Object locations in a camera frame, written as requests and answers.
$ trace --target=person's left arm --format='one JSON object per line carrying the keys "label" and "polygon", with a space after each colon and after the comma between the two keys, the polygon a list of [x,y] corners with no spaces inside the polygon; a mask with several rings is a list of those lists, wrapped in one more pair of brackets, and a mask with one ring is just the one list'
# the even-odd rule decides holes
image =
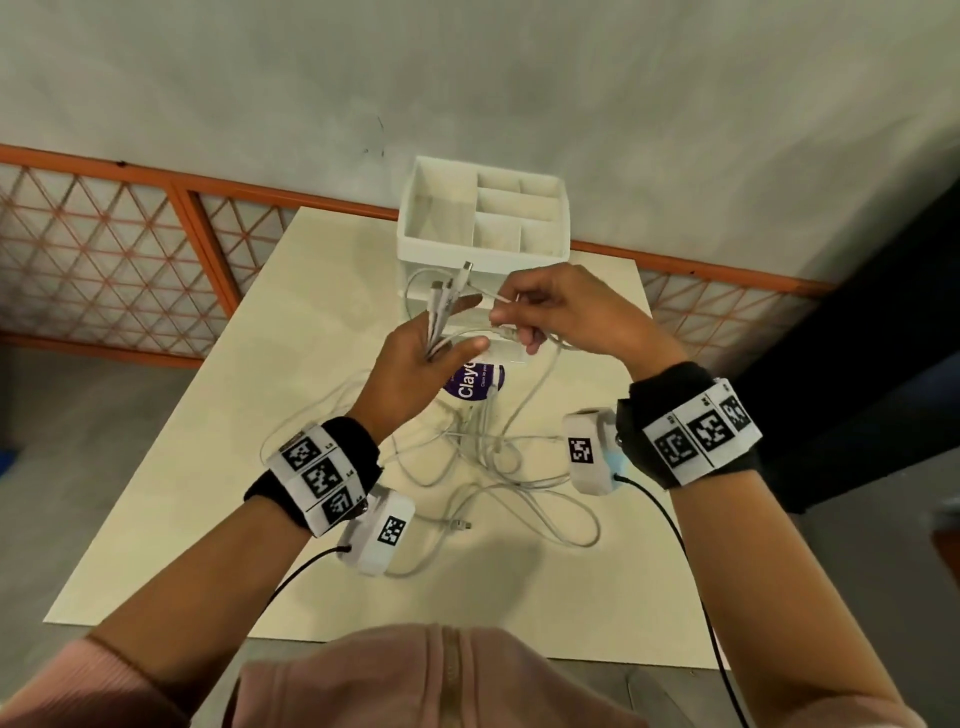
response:
{"label": "person's left arm", "polygon": [[[479,301],[479,296],[461,299],[456,310]],[[378,446],[490,343],[474,337],[426,361],[426,327],[423,314],[387,337],[347,414]],[[89,638],[137,668],[192,715],[310,535],[273,501],[254,496],[121,604]]]}

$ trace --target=table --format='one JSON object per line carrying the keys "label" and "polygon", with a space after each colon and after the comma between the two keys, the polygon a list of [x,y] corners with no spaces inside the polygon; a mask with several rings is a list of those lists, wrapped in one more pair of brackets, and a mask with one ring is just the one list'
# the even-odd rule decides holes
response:
{"label": "table", "polygon": [[[392,222],[300,210],[47,621],[99,622],[240,503],[262,472],[260,447],[279,423],[371,366],[400,320],[395,235]],[[570,259],[647,309],[631,260],[584,253]],[[508,370],[500,395],[503,417],[548,360],[539,354]],[[613,405],[628,385],[618,362],[564,352],[512,432],[555,434],[564,413]],[[404,442],[425,439],[429,413],[401,432]],[[301,422],[275,438],[282,440]],[[561,471],[562,446],[532,446],[527,473]],[[438,441],[409,453],[404,463],[428,474],[449,453],[449,445]],[[636,471],[628,476],[651,484]],[[462,463],[440,485],[422,489],[393,463],[381,481],[413,497],[419,512],[436,514],[451,489],[472,477]],[[653,505],[633,488],[607,497],[580,496],[569,484],[562,489],[587,502],[603,523],[594,548],[550,544],[498,502],[480,497],[469,514],[473,528],[451,535],[422,573],[370,578],[336,558],[323,559],[285,590],[252,636],[328,641],[390,622],[499,625],[549,657],[716,667],[693,579]],[[669,499],[653,490],[670,510]],[[589,535],[592,526],[582,514],[561,501],[544,505],[569,535]],[[408,527],[397,569],[415,563],[436,537],[430,524]],[[339,532],[335,528],[311,543],[300,560],[334,545]]]}

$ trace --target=pink sleeve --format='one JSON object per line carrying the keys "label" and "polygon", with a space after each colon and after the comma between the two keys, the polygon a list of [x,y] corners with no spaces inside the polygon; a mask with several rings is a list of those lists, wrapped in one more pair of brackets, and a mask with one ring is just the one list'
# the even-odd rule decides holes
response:
{"label": "pink sleeve", "polygon": [[0,710],[0,728],[179,728],[189,723],[143,675],[90,640],[68,644]]}
{"label": "pink sleeve", "polygon": [[811,703],[782,728],[926,728],[926,723],[900,703],[845,695]]}

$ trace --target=purple label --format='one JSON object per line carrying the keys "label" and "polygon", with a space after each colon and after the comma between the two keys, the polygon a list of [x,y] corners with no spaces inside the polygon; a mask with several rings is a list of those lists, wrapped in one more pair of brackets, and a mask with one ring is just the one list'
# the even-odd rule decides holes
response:
{"label": "purple label", "polygon": [[506,375],[499,364],[470,363],[457,370],[444,389],[448,394],[461,400],[480,401],[487,398],[487,393],[496,378],[496,388],[503,389],[503,378]]}

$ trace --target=orange metal frame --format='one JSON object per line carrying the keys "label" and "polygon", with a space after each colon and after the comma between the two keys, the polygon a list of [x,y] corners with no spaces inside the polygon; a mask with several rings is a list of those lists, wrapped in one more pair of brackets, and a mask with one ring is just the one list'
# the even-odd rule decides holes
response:
{"label": "orange metal frame", "polygon": [[[206,276],[217,295],[221,307],[228,316],[240,304],[241,294],[233,279],[223,251],[217,242],[210,221],[201,205],[199,195],[217,195],[238,198],[261,205],[306,206],[318,209],[363,215],[381,220],[396,220],[398,210],[391,207],[364,205],[345,200],[336,200],[303,192],[273,189],[257,184],[217,180],[211,177],[191,175],[182,172],[170,172],[153,167],[127,164],[125,161],[109,161],[87,157],[75,157],[56,152],[44,152],[36,149],[13,147],[0,144],[0,162],[18,164],[25,167],[47,169],[55,172],[98,177],[118,182],[149,184],[162,188],[180,218],[190,244],[204,268]],[[654,255],[639,251],[598,245],[582,240],[572,240],[571,248],[587,253],[613,255],[629,258],[638,268],[663,273],[695,276],[701,279],[717,280],[733,285],[760,288],[777,293],[788,293],[806,298],[820,298],[834,289],[830,283],[818,280],[794,279],[787,276],[775,276],[769,273],[751,271],[743,268],[731,268],[712,263]],[[153,352],[133,352],[100,345],[77,344],[33,336],[19,336],[0,333],[0,343],[17,346],[39,347],[67,353],[92,354],[122,361],[134,361],[144,364],[164,366],[199,367],[201,359]]]}

